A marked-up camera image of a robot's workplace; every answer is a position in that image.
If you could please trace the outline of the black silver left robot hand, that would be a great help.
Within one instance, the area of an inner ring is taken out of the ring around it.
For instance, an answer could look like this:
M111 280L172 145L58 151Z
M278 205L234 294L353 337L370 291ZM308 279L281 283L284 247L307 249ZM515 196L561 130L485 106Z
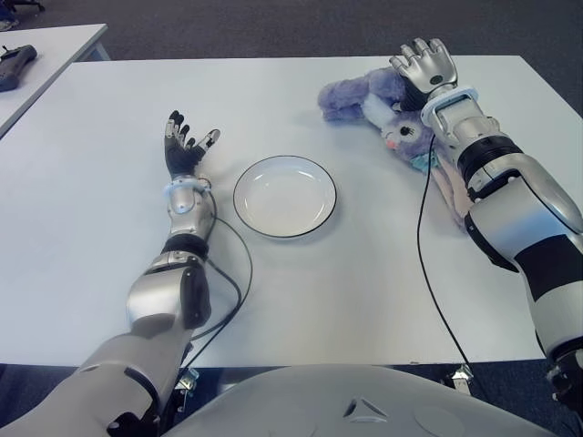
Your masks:
M196 166L220 138L220 130L212 129L199 141L194 137L187 139L189 125L184 120L185 117L178 110L174 110L165 126L165 162L172 179L193 175Z

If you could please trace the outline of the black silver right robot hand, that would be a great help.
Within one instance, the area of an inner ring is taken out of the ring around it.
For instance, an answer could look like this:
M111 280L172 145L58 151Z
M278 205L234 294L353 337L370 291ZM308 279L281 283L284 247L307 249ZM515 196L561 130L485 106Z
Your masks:
M404 81L403 111L419 111L431 99L457 87L455 63L438 38L428 42L416 38L413 45L401 45L401 55L389 59Z

